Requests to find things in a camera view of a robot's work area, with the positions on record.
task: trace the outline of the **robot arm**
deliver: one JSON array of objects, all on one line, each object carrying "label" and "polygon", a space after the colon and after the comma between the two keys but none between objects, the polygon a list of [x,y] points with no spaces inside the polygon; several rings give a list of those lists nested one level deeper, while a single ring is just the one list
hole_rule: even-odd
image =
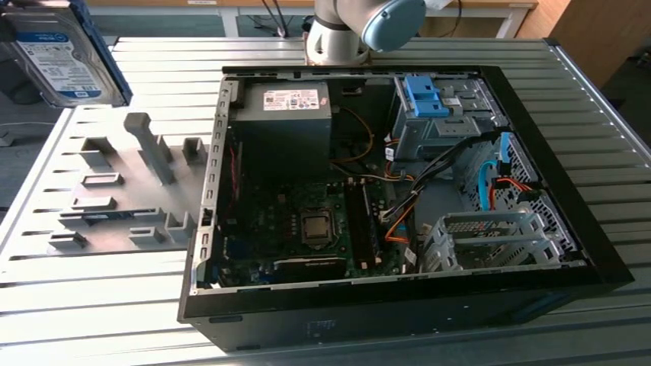
[{"label": "robot arm", "polygon": [[307,56],[319,65],[363,63],[370,48],[400,48],[424,20],[423,0],[316,0]]}]

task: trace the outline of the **aluminum slotted table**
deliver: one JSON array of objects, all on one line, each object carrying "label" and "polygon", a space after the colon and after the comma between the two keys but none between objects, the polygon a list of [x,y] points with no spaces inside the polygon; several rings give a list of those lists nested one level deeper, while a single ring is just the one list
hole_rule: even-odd
[{"label": "aluminum slotted table", "polygon": [[[147,111],[168,144],[208,138],[222,66],[300,65],[300,40],[123,38],[132,106],[66,110],[0,228],[0,359],[32,364],[651,364],[651,155],[559,47],[542,40],[418,39],[376,64],[502,66],[637,281],[523,326],[227,355],[176,322],[186,251],[75,255],[48,238],[88,169],[86,137]],[[134,147],[135,141],[124,139]]]}]

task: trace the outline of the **floor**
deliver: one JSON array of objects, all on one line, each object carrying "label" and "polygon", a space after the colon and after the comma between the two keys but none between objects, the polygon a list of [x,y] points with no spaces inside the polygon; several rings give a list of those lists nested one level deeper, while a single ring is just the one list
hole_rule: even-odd
[{"label": "floor", "polygon": [[[258,21],[263,27],[255,27]],[[302,33],[302,18],[290,21],[290,34]],[[219,18],[214,16],[131,16],[95,17],[100,32],[106,36],[123,37],[223,37],[224,28]],[[274,33],[275,24],[270,18],[238,19],[243,37],[268,37]],[[610,100],[619,104],[619,111],[642,138],[651,144],[651,70],[641,69],[635,62],[626,62],[603,89]],[[24,177],[42,150],[50,126],[44,124],[14,125],[23,122],[56,122],[59,111],[46,104],[30,106],[14,105],[0,94],[0,133],[8,131],[15,136],[11,147],[0,148],[0,220],[14,201]]]}]

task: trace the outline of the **white sticker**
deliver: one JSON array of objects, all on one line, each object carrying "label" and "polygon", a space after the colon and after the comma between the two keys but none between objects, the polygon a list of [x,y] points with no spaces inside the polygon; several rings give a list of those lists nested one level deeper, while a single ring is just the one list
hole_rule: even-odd
[{"label": "white sticker", "polygon": [[384,148],[384,156],[390,162],[394,161],[394,149],[391,147]]},{"label": "white sticker", "polygon": [[404,249],[404,258],[410,261],[412,265],[416,265],[416,254],[410,248]]},{"label": "white sticker", "polygon": [[66,34],[18,33],[16,43],[59,94],[70,98],[100,96],[100,83],[86,64],[75,58],[75,46]]},{"label": "white sticker", "polygon": [[440,98],[446,105],[460,105],[459,98]]},{"label": "white sticker", "polygon": [[319,109],[316,89],[270,90],[264,93],[266,111],[300,111],[304,109]]}]

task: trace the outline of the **open computer tower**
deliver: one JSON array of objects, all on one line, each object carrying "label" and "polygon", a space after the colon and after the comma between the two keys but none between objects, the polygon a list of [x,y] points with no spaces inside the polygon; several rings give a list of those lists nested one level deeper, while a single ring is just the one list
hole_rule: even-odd
[{"label": "open computer tower", "polygon": [[226,351],[518,324],[633,281],[499,68],[224,68],[219,94],[179,321]]}]

